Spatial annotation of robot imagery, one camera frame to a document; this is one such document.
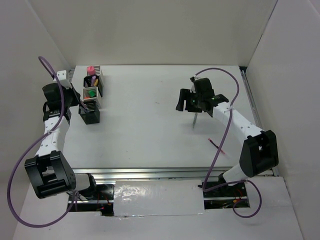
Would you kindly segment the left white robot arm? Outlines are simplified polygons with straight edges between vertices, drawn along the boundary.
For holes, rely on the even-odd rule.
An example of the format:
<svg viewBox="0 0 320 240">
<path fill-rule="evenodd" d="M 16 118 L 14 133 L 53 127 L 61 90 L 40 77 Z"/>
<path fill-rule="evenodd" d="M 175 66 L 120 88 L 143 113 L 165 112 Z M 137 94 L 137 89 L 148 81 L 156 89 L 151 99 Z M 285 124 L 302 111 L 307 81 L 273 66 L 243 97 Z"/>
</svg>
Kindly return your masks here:
<svg viewBox="0 0 320 240">
<path fill-rule="evenodd" d="M 33 190 L 39 199 L 79 191 L 92 200 L 99 193 L 94 177 L 90 173 L 75 174 L 63 150 L 72 117 L 70 108 L 78 106 L 78 113 L 87 125 L 100 122 L 100 111 L 93 101 L 83 104 L 72 84 L 59 87 L 50 83 L 42 90 L 46 98 L 42 108 L 44 138 L 35 156 L 24 163 Z"/>
</svg>

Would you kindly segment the pink pen refill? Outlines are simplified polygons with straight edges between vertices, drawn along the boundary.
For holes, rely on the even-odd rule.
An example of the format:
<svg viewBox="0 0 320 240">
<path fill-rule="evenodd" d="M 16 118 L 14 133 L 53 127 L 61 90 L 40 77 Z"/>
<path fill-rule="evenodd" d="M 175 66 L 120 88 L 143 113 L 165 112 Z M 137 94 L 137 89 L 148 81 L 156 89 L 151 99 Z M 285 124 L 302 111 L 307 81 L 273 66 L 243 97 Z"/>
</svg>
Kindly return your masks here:
<svg viewBox="0 0 320 240">
<path fill-rule="evenodd" d="M 79 105 L 84 109 L 84 111 L 88 111 L 86 105 L 84 104 L 84 102 L 81 99 L 79 100 Z"/>
</svg>

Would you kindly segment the pink glue stick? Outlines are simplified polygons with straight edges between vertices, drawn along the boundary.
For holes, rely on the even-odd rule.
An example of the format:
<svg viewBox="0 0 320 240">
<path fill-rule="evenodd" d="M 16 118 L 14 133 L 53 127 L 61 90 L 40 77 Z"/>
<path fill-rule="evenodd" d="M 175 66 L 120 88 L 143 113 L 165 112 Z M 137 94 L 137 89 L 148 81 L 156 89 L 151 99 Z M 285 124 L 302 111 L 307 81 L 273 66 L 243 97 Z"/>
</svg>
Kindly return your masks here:
<svg viewBox="0 0 320 240">
<path fill-rule="evenodd" d="M 87 75 L 88 76 L 93 76 L 96 74 L 96 70 L 95 70 L 95 67 L 90 65 L 86 68 L 86 72 L 87 72 Z"/>
</svg>

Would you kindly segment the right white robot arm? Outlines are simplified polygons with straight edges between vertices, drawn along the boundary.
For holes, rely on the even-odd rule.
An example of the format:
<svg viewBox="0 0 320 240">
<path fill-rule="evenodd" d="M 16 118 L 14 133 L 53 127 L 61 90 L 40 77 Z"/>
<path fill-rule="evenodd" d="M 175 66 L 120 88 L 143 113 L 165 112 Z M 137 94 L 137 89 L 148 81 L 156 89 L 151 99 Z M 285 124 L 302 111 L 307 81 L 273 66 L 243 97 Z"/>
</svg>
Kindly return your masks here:
<svg viewBox="0 0 320 240">
<path fill-rule="evenodd" d="M 238 181 L 252 178 L 279 164 L 276 134 L 254 125 L 235 110 L 224 95 L 215 94 L 208 78 L 192 77 L 191 82 L 191 89 L 180 90 L 176 110 L 207 113 L 242 144 L 238 163 L 219 176 L 220 194 L 230 196 Z"/>
</svg>

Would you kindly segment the green capped black highlighter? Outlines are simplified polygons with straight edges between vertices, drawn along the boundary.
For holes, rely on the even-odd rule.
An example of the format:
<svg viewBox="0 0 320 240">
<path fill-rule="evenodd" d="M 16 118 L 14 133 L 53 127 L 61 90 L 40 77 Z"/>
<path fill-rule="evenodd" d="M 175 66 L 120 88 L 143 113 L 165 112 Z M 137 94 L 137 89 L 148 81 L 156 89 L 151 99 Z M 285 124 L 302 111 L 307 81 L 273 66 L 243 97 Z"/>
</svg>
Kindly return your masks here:
<svg viewBox="0 0 320 240">
<path fill-rule="evenodd" d="M 89 90 L 89 91 L 87 92 L 87 94 L 88 94 L 88 96 L 89 96 L 90 98 L 96 97 L 96 92 L 95 92 L 94 90 Z"/>
</svg>

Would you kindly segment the red pen refill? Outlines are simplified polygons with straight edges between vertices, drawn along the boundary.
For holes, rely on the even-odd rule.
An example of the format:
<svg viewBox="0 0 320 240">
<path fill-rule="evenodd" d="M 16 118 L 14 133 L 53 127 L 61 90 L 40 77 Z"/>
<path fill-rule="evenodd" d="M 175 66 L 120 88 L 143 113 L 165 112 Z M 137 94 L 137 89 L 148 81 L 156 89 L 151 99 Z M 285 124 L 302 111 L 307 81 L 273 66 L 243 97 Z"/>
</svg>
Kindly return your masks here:
<svg viewBox="0 0 320 240">
<path fill-rule="evenodd" d="M 211 138 L 208 138 L 207 140 L 208 140 L 217 150 L 219 149 L 219 146 L 218 146 L 215 142 L 213 142 L 213 140 L 212 140 Z M 227 159 L 230 159 L 230 158 L 231 158 L 223 149 L 220 150 L 219 155 L 220 155 L 220 156 L 224 156 L 224 157 L 227 158 Z"/>
</svg>

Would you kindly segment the grey green pen refill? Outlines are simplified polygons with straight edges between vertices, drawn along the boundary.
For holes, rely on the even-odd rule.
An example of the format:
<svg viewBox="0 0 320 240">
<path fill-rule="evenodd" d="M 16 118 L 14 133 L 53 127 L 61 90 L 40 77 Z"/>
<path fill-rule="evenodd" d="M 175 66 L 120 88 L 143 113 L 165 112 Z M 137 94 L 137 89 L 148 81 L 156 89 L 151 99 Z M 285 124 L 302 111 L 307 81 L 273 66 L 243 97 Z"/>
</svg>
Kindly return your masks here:
<svg viewBox="0 0 320 240">
<path fill-rule="evenodd" d="M 192 129 L 195 128 L 196 122 L 197 122 L 198 113 L 196 112 L 194 114 L 193 122 L 192 122 Z"/>
</svg>

